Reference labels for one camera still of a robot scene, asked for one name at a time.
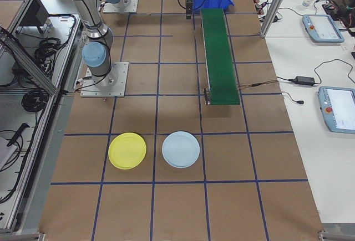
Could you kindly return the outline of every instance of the conveyor belt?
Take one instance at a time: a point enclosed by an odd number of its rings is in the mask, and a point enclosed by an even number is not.
[[[207,8],[201,13],[209,78],[206,101],[212,105],[239,104],[224,12],[221,8]]]

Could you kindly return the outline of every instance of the floor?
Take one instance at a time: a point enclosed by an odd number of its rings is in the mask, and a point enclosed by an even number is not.
[[[226,13],[240,84],[276,79],[252,0]],[[74,97],[40,222],[46,240],[318,240],[322,230],[278,84],[241,90],[241,105],[205,106],[201,20],[176,0],[139,0],[105,15],[114,61],[130,61],[126,97]],[[169,166],[168,134],[199,141],[198,161]],[[111,140],[136,132],[144,161],[119,170]]]

